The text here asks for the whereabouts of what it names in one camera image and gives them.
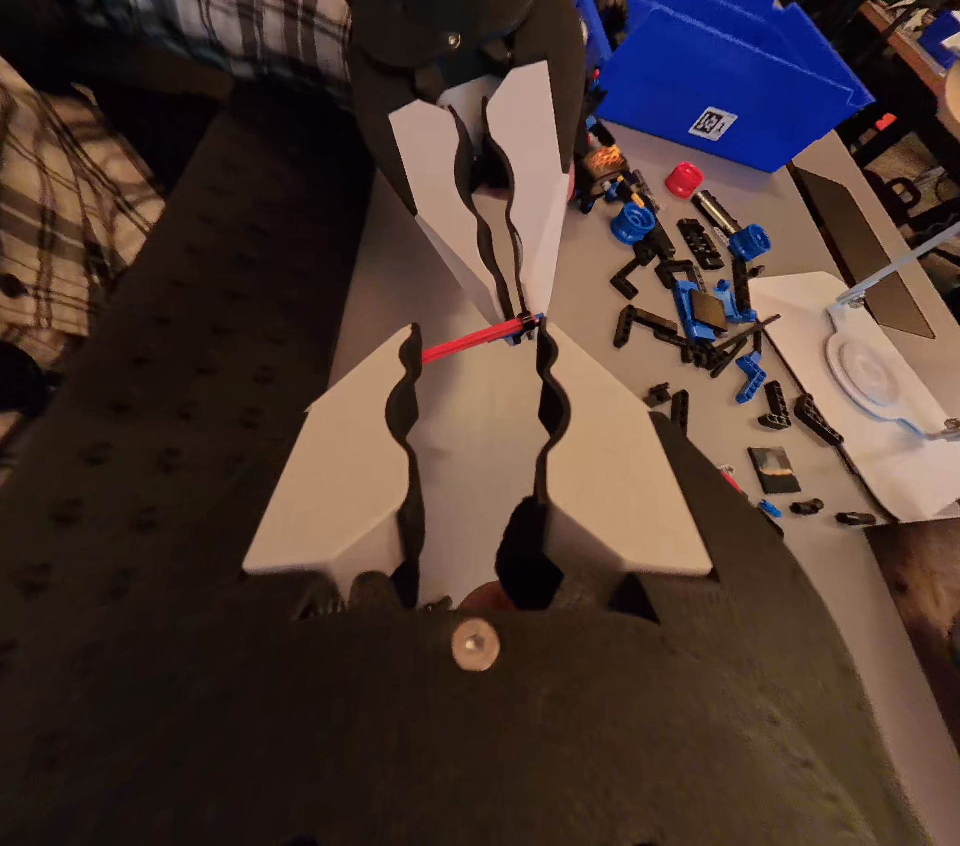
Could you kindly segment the dark toy set box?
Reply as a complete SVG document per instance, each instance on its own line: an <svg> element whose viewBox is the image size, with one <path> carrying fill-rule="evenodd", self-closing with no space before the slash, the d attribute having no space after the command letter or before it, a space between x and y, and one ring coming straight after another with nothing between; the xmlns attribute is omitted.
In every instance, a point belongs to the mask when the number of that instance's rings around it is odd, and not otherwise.
<svg viewBox="0 0 960 846"><path fill-rule="evenodd" d="M874 558L959 746L959 519L870 527Z"/></svg>

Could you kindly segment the black square panel piece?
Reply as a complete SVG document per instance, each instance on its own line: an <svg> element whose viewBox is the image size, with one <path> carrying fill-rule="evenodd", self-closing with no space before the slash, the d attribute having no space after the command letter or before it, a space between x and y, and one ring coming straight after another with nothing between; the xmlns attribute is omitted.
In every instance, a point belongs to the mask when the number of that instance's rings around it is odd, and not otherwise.
<svg viewBox="0 0 960 846"><path fill-rule="evenodd" d="M709 328L715 335L725 335L728 331L728 317L724 304L713 295L695 288L689 292L689 305L693 322Z"/></svg>
<svg viewBox="0 0 960 846"><path fill-rule="evenodd" d="M781 446L751 446L751 465L765 495L795 495L802 491L786 450Z"/></svg>

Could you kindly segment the blue toy panel piece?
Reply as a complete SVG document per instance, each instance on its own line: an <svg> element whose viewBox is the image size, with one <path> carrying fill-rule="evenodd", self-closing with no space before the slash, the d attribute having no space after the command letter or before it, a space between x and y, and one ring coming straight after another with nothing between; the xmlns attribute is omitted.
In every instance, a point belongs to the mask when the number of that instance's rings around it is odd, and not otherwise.
<svg viewBox="0 0 960 846"><path fill-rule="evenodd" d="M731 325L751 325L759 320L758 313L751 307L751 300L743 292L742 283L721 278L713 288L720 301L726 322Z"/></svg>
<svg viewBox="0 0 960 846"><path fill-rule="evenodd" d="M691 343L699 341L713 343L717 338L716 330L711 324L703 323L694 316L693 301L706 298L703 290L694 282L678 280L673 286L673 295L686 339Z"/></svg>

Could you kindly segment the white rounded board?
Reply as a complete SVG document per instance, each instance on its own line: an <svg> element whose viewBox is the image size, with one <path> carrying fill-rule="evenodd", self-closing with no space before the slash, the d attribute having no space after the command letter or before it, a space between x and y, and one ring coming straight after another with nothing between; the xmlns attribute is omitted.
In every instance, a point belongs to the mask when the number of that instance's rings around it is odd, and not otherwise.
<svg viewBox="0 0 960 846"><path fill-rule="evenodd" d="M888 514L905 523L958 512L958 438L945 410L865 308L837 308L828 273L763 276L752 305L774 348Z"/></svg>

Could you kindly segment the blue angled beam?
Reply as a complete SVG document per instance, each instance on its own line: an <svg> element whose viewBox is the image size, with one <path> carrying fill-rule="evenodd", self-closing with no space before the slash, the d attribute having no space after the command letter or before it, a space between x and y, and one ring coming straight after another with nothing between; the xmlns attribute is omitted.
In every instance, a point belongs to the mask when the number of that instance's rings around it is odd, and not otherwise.
<svg viewBox="0 0 960 846"><path fill-rule="evenodd" d="M767 382L767 372L762 368L762 352L754 350L741 355L735 360L735 365L745 378L740 390L736 393L735 402L739 406L745 406L759 394Z"/></svg>

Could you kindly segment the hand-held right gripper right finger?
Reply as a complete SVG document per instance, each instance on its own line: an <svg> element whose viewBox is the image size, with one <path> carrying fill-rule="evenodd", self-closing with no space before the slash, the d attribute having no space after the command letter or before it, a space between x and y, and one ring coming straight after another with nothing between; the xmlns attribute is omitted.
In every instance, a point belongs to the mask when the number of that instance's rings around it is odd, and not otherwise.
<svg viewBox="0 0 960 846"><path fill-rule="evenodd" d="M546 441L495 573L517 610L652 610L642 575L701 578L712 560L657 416L556 324L537 332Z"/></svg>

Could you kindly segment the scattered black toy beams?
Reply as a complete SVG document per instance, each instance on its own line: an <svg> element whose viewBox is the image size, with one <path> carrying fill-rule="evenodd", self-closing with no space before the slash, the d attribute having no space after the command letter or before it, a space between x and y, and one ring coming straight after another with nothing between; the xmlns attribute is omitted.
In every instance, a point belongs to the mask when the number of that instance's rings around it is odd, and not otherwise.
<svg viewBox="0 0 960 846"><path fill-rule="evenodd" d="M681 326L673 287L678 281L691 282L701 288L702 292L707 295L715 296L714 287L708 287L701 273L703 270L718 271L723 269L724 261L715 247L714 241L698 220L692 218L679 220L678 230L693 259L685 260L676 257L675 248L666 235L663 225L656 220L654 230L644 240L630 246L633 252L633 260L611 278L610 284L624 298L629 300L629 303L621 309L618 316L613 345L617 349L623 348L629 340L633 325L640 324L650 330L658 341L678 348L682 362L707 370L713 378L717 378L732 363L736 364L737 358L748 355L753 351L759 351L763 354L763 336L773 321L767 320L762 323L757 320L753 324L727 324L727 332L717 334L714 342L699 341L691 343ZM729 249L728 237L726 237L726 246ZM749 296L750 306L752 307L750 284L762 271L762 268L753 268L749 263L733 256L730 250L728 252L730 253L733 276L727 278L727 280L742 284L740 288ZM630 276L637 268L645 267L655 259L658 260L654 270L655 276L661 285L670 292L674 300L678 322L668 320L666 317L638 307L634 303L639 291L630 282ZM827 422L810 393L800 393L795 405L788 407L786 396L777 382L767 379L762 389L765 390L769 403L767 412L758 421L762 428L774 432L787 430L791 427L790 417L794 415L822 443L834 449L839 449L844 445L844 437Z"/></svg>

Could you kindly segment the grey desk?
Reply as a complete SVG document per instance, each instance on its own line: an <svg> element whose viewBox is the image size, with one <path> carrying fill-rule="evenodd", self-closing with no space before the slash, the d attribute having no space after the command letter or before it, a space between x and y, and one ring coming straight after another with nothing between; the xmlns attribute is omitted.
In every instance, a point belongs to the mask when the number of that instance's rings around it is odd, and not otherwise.
<svg viewBox="0 0 960 846"><path fill-rule="evenodd" d="M838 275L834 259L786 170L769 175L715 156L689 154L676 144L642 132L611 127L635 168L645 175L668 217L690 216L687 204L664 190L666 175L681 160L696 163L706 186L741 221L758 221L772 235L767 276L818 272ZM832 134L804 151L803 168L830 177L859 197L878 239L891 256L899 245L877 206L867 206L869 188ZM609 232L609 210L567 214L550 305L556 324L619 382L642 397L669 381L691 397L689 437L717 466L729 465L754 501L762 489L748 456L751 446L784 442L802 486L802 499L821 499L819 516L794 516L793 500L773 497L783 509L780 524L794 552L834 616L870 697L890 759L909 801L935 844L958 844L958 758L922 672L894 597L866 532L835 521L838 512L873 504L842 460L801 425L768 434L757 427L758 407L735 404L741 373L730 366L718 378L681 363L679 351L634 328L629 344L613 347L618 315L627 303L609 280L631 258ZM923 275L903 270L935 340L886 330L940 403L949 408L951 365L957 328L936 308ZM424 345L447 341L484 326L447 266L389 184L377 176L354 271L331 383L351 372L401 326L421 325ZM459 599L494 577L493 561L504 520L531 489L532 466L545 431L537 420L540 384L531 350L496 343L428 367L417 386L421 418L414 429L420 456L429 533L422 560L421 591L428 600Z"/></svg>

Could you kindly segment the red toy axle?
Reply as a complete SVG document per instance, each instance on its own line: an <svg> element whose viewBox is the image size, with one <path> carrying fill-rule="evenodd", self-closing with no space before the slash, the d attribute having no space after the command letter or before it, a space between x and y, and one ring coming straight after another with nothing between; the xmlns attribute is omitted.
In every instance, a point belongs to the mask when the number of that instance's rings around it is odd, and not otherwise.
<svg viewBox="0 0 960 846"><path fill-rule="evenodd" d="M489 345L513 336L518 336L524 332L524 329L524 321L520 318L515 318L502 324L489 326L457 339L449 340L431 348L426 348L422 352L421 363L422 365L426 366L440 360L449 359L470 349Z"/></svg>

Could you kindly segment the blue storage bin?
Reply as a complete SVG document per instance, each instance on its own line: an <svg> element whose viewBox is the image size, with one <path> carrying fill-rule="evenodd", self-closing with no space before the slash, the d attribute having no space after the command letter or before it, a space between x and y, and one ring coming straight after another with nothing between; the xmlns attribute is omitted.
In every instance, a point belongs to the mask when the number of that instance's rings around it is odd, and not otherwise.
<svg viewBox="0 0 960 846"><path fill-rule="evenodd" d="M601 120L775 173L874 103L801 7L777 0L629 0L608 36L573 0Z"/></svg>

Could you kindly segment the partly built toy brick model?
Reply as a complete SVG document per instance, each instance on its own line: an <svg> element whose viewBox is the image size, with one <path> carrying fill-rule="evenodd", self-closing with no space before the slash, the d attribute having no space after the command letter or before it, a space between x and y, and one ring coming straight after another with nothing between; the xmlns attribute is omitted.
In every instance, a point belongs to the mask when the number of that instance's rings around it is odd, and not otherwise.
<svg viewBox="0 0 960 846"><path fill-rule="evenodd" d="M591 81L583 96L581 125L573 152L571 207L587 216L600 200L633 202L656 215L659 206L649 184L640 171L631 167L614 135L599 117L599 107L606 95L597 82Z"/></svg>

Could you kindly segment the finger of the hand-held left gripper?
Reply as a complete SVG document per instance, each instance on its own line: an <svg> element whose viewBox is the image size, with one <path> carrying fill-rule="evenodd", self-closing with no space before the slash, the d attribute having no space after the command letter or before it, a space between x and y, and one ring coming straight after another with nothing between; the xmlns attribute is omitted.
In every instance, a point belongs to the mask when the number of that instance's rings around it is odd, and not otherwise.
<svg viewBox="0 0 960 846"><path fill-rule="evenodd" d="M509 72L486 103L486 134L510 176L508 219L518 240L518 287L529 312L546 314L570 190L546 61Z"/></svg>
<svg viewBox="0 0 960 846"><path fill-rule="evenodd" d="M417 99L390 115L415 221L492 326L515 317L493 234L471 189L474 145L459 115Z"/></svg>

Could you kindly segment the person's plaid shirt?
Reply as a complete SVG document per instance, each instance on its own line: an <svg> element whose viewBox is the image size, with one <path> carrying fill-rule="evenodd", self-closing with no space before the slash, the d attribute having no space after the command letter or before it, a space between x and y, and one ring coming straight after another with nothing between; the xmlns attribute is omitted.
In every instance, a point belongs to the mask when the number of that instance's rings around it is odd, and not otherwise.
<svg viewBox="0 0 960 846"><path fill-rule="evenodd" d="M166 208L90 97L1 60L1 338L43 367L84 339Z"/></svg>

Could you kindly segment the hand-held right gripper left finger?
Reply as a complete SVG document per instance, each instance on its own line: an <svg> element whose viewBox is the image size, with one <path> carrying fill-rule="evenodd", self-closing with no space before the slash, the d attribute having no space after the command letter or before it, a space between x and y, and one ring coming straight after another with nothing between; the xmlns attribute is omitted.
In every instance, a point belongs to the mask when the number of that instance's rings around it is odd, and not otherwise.
<svg viewBox="0 0 960 846"><path fill-rule="evenodd" d="M408 324L308 407L244 574L320 575L346 599L377 573L418 606L426 506L409 438L423 352L420 326Z"/></svg>

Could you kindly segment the black curved panel piece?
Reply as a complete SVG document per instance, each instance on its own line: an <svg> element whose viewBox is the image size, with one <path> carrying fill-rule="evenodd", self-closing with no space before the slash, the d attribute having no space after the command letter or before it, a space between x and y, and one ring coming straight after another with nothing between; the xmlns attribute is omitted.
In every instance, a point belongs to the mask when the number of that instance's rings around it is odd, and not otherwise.
<svg viewBox="0 0 960 846"><path fill-rule="evenodd" d="M701 189L694 192L689 202L708 220L711 226L719 230L724 236L730 238L741 232L742 227L738 220L708 190Z"/></svg>

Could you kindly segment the blue toy wheel hub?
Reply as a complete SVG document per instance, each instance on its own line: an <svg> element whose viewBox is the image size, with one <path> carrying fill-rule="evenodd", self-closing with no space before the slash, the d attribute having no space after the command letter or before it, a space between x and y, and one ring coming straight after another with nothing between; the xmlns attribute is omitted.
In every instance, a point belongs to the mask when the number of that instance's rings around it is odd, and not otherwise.
<svg viewBox="0 0 960 846"><path fill-rule="evenodd" d="M738 260L750 264L767 255L772 249L772 240L766 230L758 224L739 228L728 238L728 250Z"/></svg>
<svg viewBox="0 0 960 846"><path fill-rule="evenodd" d="M630 201L622 204L618 215L611 219L609 230L615 240L632 247L645 240L656 225L657 216L649 206Z"/></svg>

